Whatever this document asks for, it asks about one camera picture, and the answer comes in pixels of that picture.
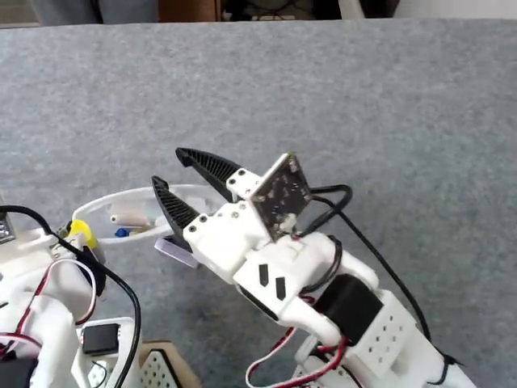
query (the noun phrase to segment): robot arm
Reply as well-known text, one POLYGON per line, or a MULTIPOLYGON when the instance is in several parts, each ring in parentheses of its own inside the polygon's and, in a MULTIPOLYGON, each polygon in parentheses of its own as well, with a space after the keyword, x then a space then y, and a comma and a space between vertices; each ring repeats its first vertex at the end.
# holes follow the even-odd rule
MULTIPOLYGON (((303 298, 304 287, 321 277, 337 252, 334 241, 324 234, 298 238, 294 230, 299 213, 293 209, 282 213, 288 201, 296 201, 292 191, 300 194, 298 200, 310 198, 304 191, 307 187, 299 184, 303 182, 300 174, 296 159, 289 154, 263 177, 245 169, 235 171, 226 187, 241 200, 222 206, 213 215, 199 214, 183 230, 194 257, 235 285, 279 325, 311 334, 297 354, 306 373, 322 364, 313 355, 318 344, 335 346, 345 335, 351 342, 341 365, 364 387, 441 384, 443 355, 417 329, 414 318, 394 295, 379 289, 375 272, 348 252, 341 252, 337 276, 316 305, 303 298), (275 214, 274 221, 264 208, 275 214)), ((446 387, 475 386, 457 365, 445 368, 446 387)), ((355 386, 338 373, 326 380, 328 387, 355 386)))

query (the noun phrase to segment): black cable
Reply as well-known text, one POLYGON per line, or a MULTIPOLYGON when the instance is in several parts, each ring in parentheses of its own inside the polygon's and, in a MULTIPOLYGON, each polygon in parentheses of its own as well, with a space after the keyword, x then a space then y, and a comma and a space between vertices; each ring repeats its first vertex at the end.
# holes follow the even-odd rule
POLYGON ((299 237, 304 237, 307 234, 311 234, 318 228, 321 228, 328 221, 330 221, 339 211, 345 209, 345 207, 350 203, 352 197, 354 196, 354 192, 352 188, 346 184, 336 184, 334 186, 321 186, 318 188, 310 188, 310 192, 313 195, 316 194, 330 194, 332 192, 344 192, 344 196, 341 200, 335 204, 332 209, 323 213, 319 217, 317 217, 314 221, 312 221, 303 232, 299 234, 299 237))
POLYGON ((343 245, 339 240, 336 239, 335 236, 328 237, 334 242, 335 245, 334 261, 332 262, 332 265, 330 265, 329 269, 325 271, 325 273, 317 282, 312 285, 306 285, 303 289, 301 289, 301 294, 313 293, 314 291, 320 289, 323 285, 325 285, 325 283, 330 281, 336 273, 338 273, 341 262, 343 261, 343 245))
POLYGON ((93 388, 100 388, 100 386, 101 386, 102 384, 104 384, 104 382, 105 382, 105 381, 106 381, 106 379, 107 379, 107 369, 106 369, 103 365, 101 365, 100 363, 98 363, 97 361, 92 361, 92 362, 93 362, 95 365, 97 365, 99 368, 104 369, 104 377, 103 377, 103 380, 102 380, 99 384, 97 384, 96 386, 94 386, 94 387, 93 387, 93 388))
POLYGON ((25 206, 0 205, 0 213, 21 213, 21 214, 25 214, 25 215, 31 217, 32 219, 34 219, 34 221, 36 221, 38 224, 40 224, 41 228, 43 228, 43 230, 46 234, 51 234, 54 237, 56 237, 57 241, 65 249, 74 253, 78 259, 81 259, 83 261, 84 264, 91 265, 91 267, 93 267, 93 268, 97 268, 99 271, 103 272, 106 276, 111 278, 119 287, 122 288, 122 290, 128 295, 129 299, 131 299, 131 303, 133 305, 134 313, 135 313, 135 327, 134 327, 134 331, 133 331, 131 347, 129 349, 128 359, 126 360, 124 367, 122 368, 122 371, 120 372, 120 376, 114 385, 115 388, 121 388, 122 385, 124 384, 124 379, 128 376, 129 370, 131 368, 132 360, 137 355, 138 344, 140 342, 142 317, 141 317, 141 307, 140 307, 140 302, 138 301, 138 296, 135 294, 135 292, 132 290, 132 288, 129 287, 129 285, 122 278, 120 278, 116 273, 114 273, 111 269, 105 267, 99 261, 95 260, 92 256, 77 249, 72 244, 70 244, 69 242, 64 240, 62 237, 60 237, 56 232, 54 232, 50 228, 50 226, 48 225, 48 223, 44 219, 44 217, 41 216, 36 211, 26 208, 25 206))
POLYGON ((38 212, 26 208, 25 206, 18 206, 18 205, 0 205, 0 214, 2 213, 19 213, 19 214, 25 214, 26 216, 29 216, 34 221, 36 221, 38 224, 40 224, 41 228, 46 234, 52 234, 52 228, 47 223, 47 220, 41 216, 38 212))
POLYGON ((420 322, 420 326, 422 327, 423 334, 425 335, 427 340, 431 342, 431 331, 429 330, 429 326, 427 325, 427 320, 422 312, 422 309, 418 305, 418 302, 414 298, 413 294, 407 288, 406 284, 401 280, 400 277, 398 277, 397 273, 391 268, 391 266, 388 264, 383 255, 380 254, 380 252, 373 246, 373 244, 366 238, 366 236, 364 236, 363 232, 361 232, 359 228, 357 228, 357 226, 354 225, 354 223, 350 220, 350 218, 348 218, 345 215, 345 213, 343 213, 341 210, 336 209, 336 204, 334 202, 322 196, 313 196, 313 200, 315 200, 316 202, 322 202, 323 204, 326 204, 331 208, 335 209, 336 214, 339 215, 343 221, 345 221, 345 223, 352 230, 352 232, 354 232, 354 234, 359 238, 359 240, 361 240, 361 242, 366 246, 366 248, 368 248, 370 252, 373 253, 373 255, 376 257, 379 263, 384 267, 386 272, 391 276, 393 281, 398 285, 402 293, 404 293, 407 300, 410 302, 414 312, 418 317, 418 321, 420 322))
POLYGON ((354 381, 354 383, 357 385, 358 388, 363 388, 363 385, 361 384, 361 382, 359 381, 359 379, 352 373, 351 370, 349 370, 346 366, 344 365, 341 365, 341 367, 343 369, 345 369, 345 372, 348 373, 348 376, 350 376, 350 378, 354 381))

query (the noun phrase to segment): small white cylinder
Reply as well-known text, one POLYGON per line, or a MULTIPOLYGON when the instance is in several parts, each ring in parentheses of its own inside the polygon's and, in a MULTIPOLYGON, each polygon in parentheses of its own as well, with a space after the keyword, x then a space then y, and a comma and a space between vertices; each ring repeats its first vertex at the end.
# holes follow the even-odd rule
POLYGON ((147 217, 140 214, 112 214, 110 221, 119 226, 147 226, 147 217))

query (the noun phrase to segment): blue component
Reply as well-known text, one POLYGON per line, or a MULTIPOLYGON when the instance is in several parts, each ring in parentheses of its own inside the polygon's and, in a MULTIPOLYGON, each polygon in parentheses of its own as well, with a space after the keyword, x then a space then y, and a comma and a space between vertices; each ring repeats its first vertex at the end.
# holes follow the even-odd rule
POLYGON ((128 237, 129 236, 129 230, 127 230, 125 228, 119 228, 115 232, 115 236, 116 237, 128 237))

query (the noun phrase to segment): circuit board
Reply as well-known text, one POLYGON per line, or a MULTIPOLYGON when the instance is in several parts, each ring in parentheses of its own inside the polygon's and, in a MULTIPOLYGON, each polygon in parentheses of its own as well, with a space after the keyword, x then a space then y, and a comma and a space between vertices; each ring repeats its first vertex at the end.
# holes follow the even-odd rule
POLYGON ((273 241, 291 233, 296 218, 312 199, 295 154, 283 155, 250 199, 273 241))

